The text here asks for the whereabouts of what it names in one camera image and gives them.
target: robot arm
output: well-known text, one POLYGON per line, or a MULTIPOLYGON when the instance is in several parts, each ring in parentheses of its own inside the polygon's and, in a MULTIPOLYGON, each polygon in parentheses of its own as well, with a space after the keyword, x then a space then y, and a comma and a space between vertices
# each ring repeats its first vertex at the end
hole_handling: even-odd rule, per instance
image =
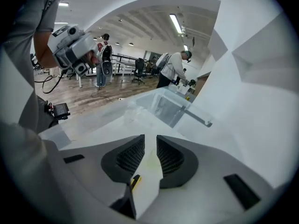
POLYGON ((54 32, 49 38, 48 47, 59 68, 66 70, 72 67, 79 76, 84 75, 89 67, 95 68, 97 65, 85 59, 85 54, 89 51, 93 51, 101 62, 93 37, 77 26, 64 26, 54 32))

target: gray sleeve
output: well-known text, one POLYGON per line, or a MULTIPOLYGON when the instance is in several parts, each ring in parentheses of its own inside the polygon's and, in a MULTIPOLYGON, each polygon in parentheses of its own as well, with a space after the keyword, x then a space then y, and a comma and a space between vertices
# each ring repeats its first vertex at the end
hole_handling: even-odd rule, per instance
POLYGON ((59 2, 60 0, 52 1, 51 5, 42 16, 42 19, 36 29, 37 32, 53 32, 59 2))

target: ceiling light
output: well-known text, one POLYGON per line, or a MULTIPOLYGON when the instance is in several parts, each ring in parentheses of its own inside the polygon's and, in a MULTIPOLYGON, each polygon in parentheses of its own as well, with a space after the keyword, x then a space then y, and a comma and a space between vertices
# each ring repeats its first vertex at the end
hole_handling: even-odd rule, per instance
POLYGON ((181 30, 181 27, 179 26, 177 16, 175 14, 170 14, 169 16, 170 16, 174 26, 176 27, 178 33, 182 34, 182 30, 181 30))
POLYGON ((59 6, 62 6, 62 7, 68 7, 68 6, 69 6, 69 3, 68 3, 68 2, 60 2, 60 3, 59 3, 59 6))

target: black slot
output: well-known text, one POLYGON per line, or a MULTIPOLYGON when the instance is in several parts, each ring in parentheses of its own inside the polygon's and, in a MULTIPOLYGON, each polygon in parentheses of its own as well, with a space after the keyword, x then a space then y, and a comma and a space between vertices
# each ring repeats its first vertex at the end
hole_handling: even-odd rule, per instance
POLYGON ((70 162, 78 161, 78 160, 83 159, 83 158, 84 158, 83 155, 78 154, 78 155, 74 155, 74 156, 71 156, 71 157, 64 158, 64 161, 65 161, 65 163, 70 163, 70 162))
POLYGON ((224 180, 245 210, 248 210, 260 201, 260 198, 237 174, 225 176, 224 180))

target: white shirt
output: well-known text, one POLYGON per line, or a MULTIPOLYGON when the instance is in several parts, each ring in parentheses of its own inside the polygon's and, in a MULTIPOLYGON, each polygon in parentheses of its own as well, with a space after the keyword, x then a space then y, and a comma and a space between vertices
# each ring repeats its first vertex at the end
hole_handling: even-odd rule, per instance
POLYGON ((167 77, 168 79, 173 80, 175 74, 177 73, 178 77, 180 77, 183 81, 186 81, 182 61, 183 59, 181 53, 174 53, 170 57, 168 63, 161 70, 161 74, 167 77))

